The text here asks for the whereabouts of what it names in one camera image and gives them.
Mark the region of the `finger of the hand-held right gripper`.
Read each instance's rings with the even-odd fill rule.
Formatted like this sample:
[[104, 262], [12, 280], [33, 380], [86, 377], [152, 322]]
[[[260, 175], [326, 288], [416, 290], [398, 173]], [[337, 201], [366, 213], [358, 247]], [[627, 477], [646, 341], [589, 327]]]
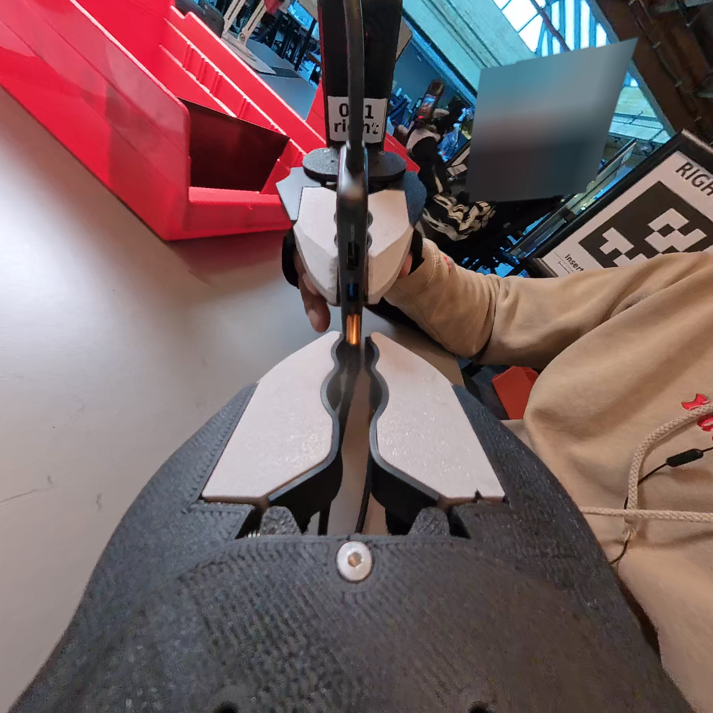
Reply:
[[409, 219], [405, 191], [372, 193], [368, 208], [371, 224], [365, 303], [375, 305], [397, 280], [411, 246], [414, 227]]
[[294, 225], [297, 251], [317, 292], [331, 306], [339, 303], [336, 232], [336, 193], [321, 186], [303, 188]]

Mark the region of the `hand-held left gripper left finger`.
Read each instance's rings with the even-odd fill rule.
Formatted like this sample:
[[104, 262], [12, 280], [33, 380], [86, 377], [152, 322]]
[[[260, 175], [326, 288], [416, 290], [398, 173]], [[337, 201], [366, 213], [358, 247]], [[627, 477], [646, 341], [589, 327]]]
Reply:
[[257, 382], [203, 490], [209, 503], [287, 508], [306, 527], [341, 484], [339, 426], [325, 384], [338, 332], [327, 332]]

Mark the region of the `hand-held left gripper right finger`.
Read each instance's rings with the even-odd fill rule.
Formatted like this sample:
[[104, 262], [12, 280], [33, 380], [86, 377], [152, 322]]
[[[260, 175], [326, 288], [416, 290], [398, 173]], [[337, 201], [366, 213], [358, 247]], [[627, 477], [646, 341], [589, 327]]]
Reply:
[[456, 391], [440, 370], [389, 337], [367, 337], [370, 488], [409, 530], [425, 508], [501, 504], [505, 492]]

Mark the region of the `black cable with orange plugs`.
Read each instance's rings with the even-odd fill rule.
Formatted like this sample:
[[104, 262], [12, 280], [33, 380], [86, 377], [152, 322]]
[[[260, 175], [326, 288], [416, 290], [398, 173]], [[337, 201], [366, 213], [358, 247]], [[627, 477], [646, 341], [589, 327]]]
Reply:
[[336, 188], [338, 296], [342, 320], [360, 314], [366, 289], [368, 234], [367, 151], [363, 139], [364, 35], [360, 1], [344, 2], [349, 128], [340, 150]]

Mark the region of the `person's right forearm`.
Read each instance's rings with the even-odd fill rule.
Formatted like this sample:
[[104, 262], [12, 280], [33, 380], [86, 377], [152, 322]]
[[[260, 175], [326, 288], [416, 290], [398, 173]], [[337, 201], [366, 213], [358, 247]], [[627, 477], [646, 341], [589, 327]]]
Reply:
[[387, 301], [448, 351], [485, 364], [542, 369], [587, 334], [615, 352], [712, 343], [712, 255], [663, 254], [565, 277], [466, 270], [430, 240]]

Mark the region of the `person's right hand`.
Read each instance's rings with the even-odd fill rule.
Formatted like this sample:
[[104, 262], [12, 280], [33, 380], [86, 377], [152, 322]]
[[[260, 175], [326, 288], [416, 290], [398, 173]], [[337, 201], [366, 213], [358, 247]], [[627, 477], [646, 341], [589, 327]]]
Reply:
[[309, 323], [317, 333], [325, 333], [331, 324], [329, 304], [307, 272], [299, 272], [298, 289]]

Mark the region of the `black white patterned cloth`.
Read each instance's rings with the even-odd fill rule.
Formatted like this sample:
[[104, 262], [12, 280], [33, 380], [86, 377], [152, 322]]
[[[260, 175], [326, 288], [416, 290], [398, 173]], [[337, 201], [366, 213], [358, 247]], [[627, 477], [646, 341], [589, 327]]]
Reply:
[[460, 242], [486, 227], [495, 213], [495, 206], [487, 202], [461, 202], [441, 192], [426, 201], [421, 232], [434, 242]]

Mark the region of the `small red bin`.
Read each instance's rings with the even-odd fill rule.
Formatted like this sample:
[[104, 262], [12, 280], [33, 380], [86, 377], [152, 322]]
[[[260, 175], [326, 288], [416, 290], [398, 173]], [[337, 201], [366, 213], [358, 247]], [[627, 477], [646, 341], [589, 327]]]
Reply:
[[509, 367], [491, 379], [508, 420], [521, 420], [539, 374], [529, 367]]

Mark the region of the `red plastic storage bin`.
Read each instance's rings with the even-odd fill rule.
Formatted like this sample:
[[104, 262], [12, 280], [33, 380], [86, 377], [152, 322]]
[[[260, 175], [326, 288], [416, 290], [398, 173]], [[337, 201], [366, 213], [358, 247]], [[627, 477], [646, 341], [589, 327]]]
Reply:
[[286, 136], [303, 154], [325, 139], [194, 14], [173, 1], [78, 1], [164, 88]]
[[283, 233], [286, 136], [177, 98], [77, 1], [1, 2], [1, 87], [167, 241]]

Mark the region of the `person's beige hoodie torso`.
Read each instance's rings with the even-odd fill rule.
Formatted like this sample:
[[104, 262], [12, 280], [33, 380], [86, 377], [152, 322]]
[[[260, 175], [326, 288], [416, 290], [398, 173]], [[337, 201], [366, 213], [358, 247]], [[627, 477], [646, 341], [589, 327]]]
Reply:
[[[622, 509], [629, 470], [647, 511], [712, 515], [712, 344], [615, 352], [587, 334], [543, 367], [524, 426], [533, 450], [582, 510]], [[697, 712], [712, 711], [712, 524], [587, 516], [651, 621], [662, 662]]]

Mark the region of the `white board black square marker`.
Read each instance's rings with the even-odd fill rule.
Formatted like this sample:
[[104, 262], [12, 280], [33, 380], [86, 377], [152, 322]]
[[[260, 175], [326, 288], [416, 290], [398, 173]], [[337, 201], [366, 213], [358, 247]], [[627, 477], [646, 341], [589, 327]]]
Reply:
[[681, 130], [525, 259], [538, 277], [712, 253], [712, 147]]

